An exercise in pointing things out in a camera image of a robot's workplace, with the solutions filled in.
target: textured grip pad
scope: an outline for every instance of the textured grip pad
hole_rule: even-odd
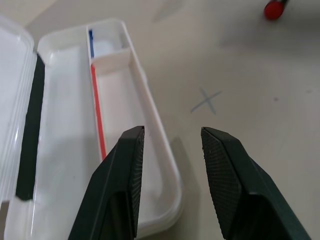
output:
[[[145,131],[137,139],[129,182],[134,236],[137,236],[140,207]]]
[[[212,201],[222,235],[227,239],[238,211],[242,187],[223,144],[205,129],[201,130],[201,138]]]

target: beige table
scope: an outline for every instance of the beige table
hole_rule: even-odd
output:
[[[105,18],[126,22],[184,184],[177,224],[150,240],[222,240],[209,193],[201,126],[239,138],[320,239],[320,2],[290,2],[276,24],[266,0],[5,0],[1,13],[37,42]],[[214,112],[200,92],[221,92]]]

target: black foam strip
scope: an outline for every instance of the black foam strip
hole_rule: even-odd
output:
[[[45,86],[45,64],[38,55],[35,65],[20,155],[15,195],[23,201],[34,195],[41,109]]]

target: white plastic pencil case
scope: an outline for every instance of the white plastic pencil case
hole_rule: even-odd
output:
[[[182,180],[124,23],[50,33],[38,55],[30,34],[3,17],[0,33],[1,84],[4,75],[14,83],[14,97],[1,99],[4,239],[68,239],[92,173],[135,126],[145,126],[138,237],[172,226]]]

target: pencil mark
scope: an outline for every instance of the pencil mark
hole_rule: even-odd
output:
[[[191,109],[191,113],[193,113],[193,112],[194,112],[197,108],[199,108],[201,105],[207,103],[208,106],[209,106],[209,108],[210,108],[210,111],[211,111],[214,115],[216,115],[217,112],[216,112],[214,106],[212,105],[211,100],[212,100],[213,98],[215,98],[216,96],[218,96],[219,94],[221,94],[222,91],[218,91],[218,92],[214,93],[213,95],[211,95],[211,96],[209,96],[209,97],[207,96],[206,92],[205,92],[202,88],[200,88],[200,92],[201,92],[204,100],[201,101],[200,103],[198,103],[197,105],[195,105],[195,106]]]

